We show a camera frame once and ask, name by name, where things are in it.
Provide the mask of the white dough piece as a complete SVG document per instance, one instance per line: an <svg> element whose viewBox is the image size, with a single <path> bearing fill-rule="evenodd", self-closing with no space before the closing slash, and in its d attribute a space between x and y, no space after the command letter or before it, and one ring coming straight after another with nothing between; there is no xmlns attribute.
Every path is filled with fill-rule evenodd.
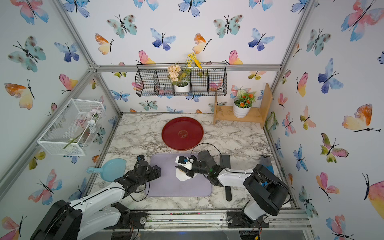
<svg viewBox="0 0 384 240"><path fill-rule="evenodd" d="M185 175L179 170L181 168L184 168L184 167L176 168L176 177L177 177L177 179L180 180L181 182L184 182L184 181L187 181L189 179L192 179L192 178L186 178Z"/></svg>

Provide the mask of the lavender silicone mat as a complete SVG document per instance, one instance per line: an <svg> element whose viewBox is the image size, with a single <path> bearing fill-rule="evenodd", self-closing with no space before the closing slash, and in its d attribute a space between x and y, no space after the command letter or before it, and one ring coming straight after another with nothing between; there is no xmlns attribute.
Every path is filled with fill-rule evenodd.
<svg viewBox="0 0 384 240"><path fill-rule="evenodd" d="M208 197L212 194L211 183L201 174L181 182L176 177L176 157L190 156L187 153L161 153L151 157L151 166L162 169L161 177L151 181L146 190L149 197Z"/></svg>

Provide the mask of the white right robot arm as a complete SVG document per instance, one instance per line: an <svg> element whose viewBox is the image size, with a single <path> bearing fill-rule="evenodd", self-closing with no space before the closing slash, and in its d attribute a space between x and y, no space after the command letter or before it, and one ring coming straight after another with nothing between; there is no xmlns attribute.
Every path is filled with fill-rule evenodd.
<svg viewBox="0 0 384 240"><path fill-rule="evenodd" d="M201 174L215 187L246 189L252 199L243 213L252 221L264 215L277 216L290 195L288 186L263 165L248 170L225 168L216 163L209 151L201 151L196 157L177 156L175 163L187 180Z"/></svg>

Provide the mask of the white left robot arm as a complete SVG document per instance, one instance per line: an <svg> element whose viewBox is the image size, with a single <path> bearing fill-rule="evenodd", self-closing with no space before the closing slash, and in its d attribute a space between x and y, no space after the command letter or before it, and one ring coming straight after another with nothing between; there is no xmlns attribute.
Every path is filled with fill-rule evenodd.
<svg viewBox="0 0 384 240"><path fill-rule="evenodd" d="M134 169L115 179L107 187L78 200L53 204L32 240L83 240L105 228L130 224L130 210L121 200L137 188L161 176L161 168L139 160Z"/></svg>

